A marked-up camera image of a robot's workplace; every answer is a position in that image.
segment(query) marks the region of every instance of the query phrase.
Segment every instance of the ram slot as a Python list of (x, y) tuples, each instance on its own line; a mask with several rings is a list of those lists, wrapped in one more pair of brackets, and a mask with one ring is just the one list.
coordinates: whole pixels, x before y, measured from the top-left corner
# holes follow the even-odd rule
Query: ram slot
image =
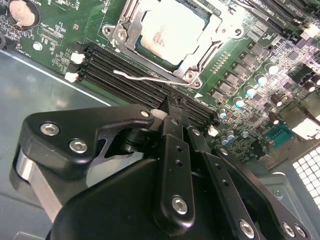
[(105, 91), (118, 96), (128, 103), (141, 104), (155, 109), (170, 93), (187, 101), (190, 124), (197, 128), (205, 128), (215, 115), (204, 105), (167, 84), (154, 81), (134, 81), (114, 74), (114, 70), (125, 72), (136, 77), (151, 77), (146, 71), (137, 68), (123, 58), (99, 47), (87, 51), (87, 61), (81, 67), (81, 79), (86, 80)]

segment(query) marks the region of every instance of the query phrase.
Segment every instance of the black bracket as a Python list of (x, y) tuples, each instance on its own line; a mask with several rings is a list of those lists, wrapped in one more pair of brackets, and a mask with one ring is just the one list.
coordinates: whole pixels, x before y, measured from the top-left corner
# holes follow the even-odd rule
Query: black bracket
[[(81, 193), (70, 190), (75, 193), (73, 197), (64, 196), (62, 209), (51, 215), (50, 240), (108, 236), (311, 240), (306, 227), (228, 149), (208, 147), (201, 132), (189, 125), (186, 108), (183, 99), (170, 95), (159, 107), (166, 115), (163, 119), (140, 105), (27, 117), (18, 150), (37, 169), (38, 179), (45, 179), (56, 189), (75, 186), (73, 181), (83, 183), (96, 160), (101, 163), (103, 158), (144, 153), (142, 160), (95, 186), (85, 189), (81, 185)], [(43, 124), (57, 128), (45, 134)], [(85, 143), (85, 150), (72, 148), (74, 140)], [(19, 167), (17, 173), (23, 173)], [(17, 170), (17, 161), (13, 168)], [(14, 185), (26, 189), (26, 182), (15, 181)], [(36, 194), (41, 193), (38, 186), (32, 186)], [(65, 194), (66, 189), (58, 192)]]

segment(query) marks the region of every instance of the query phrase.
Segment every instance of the capacitor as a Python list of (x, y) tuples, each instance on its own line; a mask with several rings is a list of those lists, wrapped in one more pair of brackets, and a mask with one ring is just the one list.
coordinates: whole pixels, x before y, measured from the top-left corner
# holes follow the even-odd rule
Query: capacitor
[(274, 105), (276, 105), (277, 107), (280, 107), (280, 106), (282, 105), (281, 99), (280, 99), (277, 95), (275, 95), (275, 94), (271, 95), (270, 100), (271, 100), (271, 102), (273, 102)]
[(279, 67), (273, 62), (264, 65), (264, 69), (271, 75), (275, 75), (279, 72)]
[(235, 139), (235, 133), (234, 131), (230, 130), (226, 132), (226, 139), (231, 142)]
[(241, 137), (243, 137), (244, 139), (248, 138), (249, 137), (249, 133), (247, 131), (243, 131), (241, 133)]
[(254, 87), (252, 85), (245, 86), (244, 91), (245, 91), (246, 95), (250, 98), (252, 98), (256, 94), (256, 90), (254, 89)]
[(315, 75), (311, 78), (311, 81), (316, 84), (316, 85), (320, 85), (320, 76), (319, 75)]
[(311, 81), (307, 81), (303, 87), (305, 90), (307, 90), (309, 93), (312, 93), (314, 90), (316, 90), (315, 84)]
[(235, 104), (235, 106), (237, 107), (237, 108), (242, 108), (244, 105), (245, 105), (245, 102), (244, 102), (244, 100), (242, 99), (242, 97), (240, 97), (240, 96), (236, 96), (234, 99), (233, 99), (233, 102), (234, 102), (234, 104)]
[(227, 113), (226, 113), (226, 110), (225, 110), (224, 108), (221, 108), (221, 109), (219, 110), (219, 117), (220, 117), (222, 120), (224, 120), (224, 119), (227, 118)]
[(227, 137), (226, 136), (222, 136), (221, 137), (221, 144), (223, 146), (226, 146), (226, 145), (228, 145), (228, 143), (229, 143), (229, 141), (228, 141)]
[(265, 75), (259, 73), (257, 75), (255, 75), (254, 80), (261, 86), (263, 87), (264, 85), (266, 85), (268, 79), (266, 78)]
[(283, 95), (281, 98), (281, 102), (285, 102), (285, 101), (287, 101), (288, 100), (288, 96), (287, 95)]
[(273, 112), (270, 112), (269, 115), (268, 115), (269, 119), (270, 119), (270, 122), (273, 124), (273, 125), (277, 125), (279, 123), (279, 119), (277, 117), (277, 115), (275, 115)]

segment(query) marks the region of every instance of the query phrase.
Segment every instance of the black plastic arm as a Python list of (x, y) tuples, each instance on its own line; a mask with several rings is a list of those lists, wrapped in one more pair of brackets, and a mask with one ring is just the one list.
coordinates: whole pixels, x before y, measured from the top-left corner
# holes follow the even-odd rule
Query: black plastic arm
[[(137, 104), (35, 113), (23, 121), (19, 146), (29, 159), (60, 177), (81, 178), (96, 157), (100, 136), (107, 136), (111, 143), (121, 130), (148, 128), (153, 121), (151, 113)], [(45, 135), (41, 132), (45, 123), (58, 126), (59, 133)], [(72, 140), (84, 141), (86, 152), (78, 154), (72, 151), (69, 146)]]

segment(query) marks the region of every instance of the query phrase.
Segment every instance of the green circuit board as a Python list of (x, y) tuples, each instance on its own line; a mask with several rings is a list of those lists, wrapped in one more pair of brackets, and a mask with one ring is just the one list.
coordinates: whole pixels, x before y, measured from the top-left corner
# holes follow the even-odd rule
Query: green circuit board
[[(42, 65), (58, 72), (63, 78), (70, 63), (71, 54), (76, 43), (87, 44), (96, 43), (100, 47), (115, 51), (107, 38), (102, 34), (104, 25), (117, 24), (120, 13), (125, 4), (125, 0), (31, 0), (41, 14), (38, 26), (28, 30), (17, 29), (8, 14), (0, 15), (0, 30), (10, 40), (16, 41), (15, 50), (19, 53), (41, 63)], [(200, 0), (203, 5), (212, 9), (213, 1)], [(233, 1), (222, 1), (227, 6), (234, 4)], [(0, 0), (0, 4), (8, 6), (8, 0)], [(310, 19), (316, 26), (319, 23)], [(219, 143), (220, 137), (229, 130), (233, 130), (235, 140), (229, 144), (229, 148), (235, 153), (243, 153), (244, 146), (250, 147), (256, 139), (263, 138), (274, 125), (270, 124), (267, 110), (278, 114), (289, 103), (299, 102), (304, 99), (309, 92), (298, 86), (288, 75), (289, 71), (298, 69), (302, 64), (308, 64), (316, 73), (320, 72), (320, 65), (314, 59), (316, 45), (306, 45), (303, 48), (294, 46), (285, 41), (282, 37), (268, 28), (248, 11), (244, 11), (242, 22), (244, 35), (240, 39), (230, 39), (223, 44), (214, 58), (205, 68), (200, 78), (203, 86), (200, 89), (177, 87), (186, 95), (194, 98), (195, 101), (207, 106), (212, 111), (225, 108), (229, 113), (228, 118), (222, 122), (219, 135), (216, 138), (209, 138), (211, 144)], [(35, 43), (40, 43), (41, 50), (34, 48)], [(257, 56), (255, 60), (258, 65), (251, 68), (242, 61), (246, 54), (254, 56), (251, 51), (255, 44), (259, 44), (266, 52), (264, 56)], [(288, 57), (292, 52), (296, 52), (297, 57), (292, 60)], [(122, 53), (123, 58), (133, 64), (134, 60), (127, 58)], [(265, 64), (274, 62), (279, 67), (279, 72), (270, 75), (265, 70)], [(234, 87), (234, 91), (224, 94), (223, 99), (212, 97), (213, 91), (218, 88), (222, 81), (225, 81), (227, 74), (234, 69), (236, 64), (242, 64), (249, 69), (250, 74), (238, 77), (242, 80)], [(256, 73), (265, 74), (268, 82), (265, 86), (259, 86), (254, 80)], [(97, 86), (83, 81), (82, 85), (111, 98), (112, 100), (124, 104), (121, 98), (113, 96)], [(261, 96), (259, 100), (254, 100), (246, 96), (244, 86), (252, 85), (257, 94)], [(266, 104), (270, 101), (270, 96), (286, 96), (286, 100), (281, 107), (266, 109)], [(235, 107), (233, 99), (241, 96), (245, 102), (242, 108)], [(248, 132), (246, 138), (242, 137), (243, 132)]]

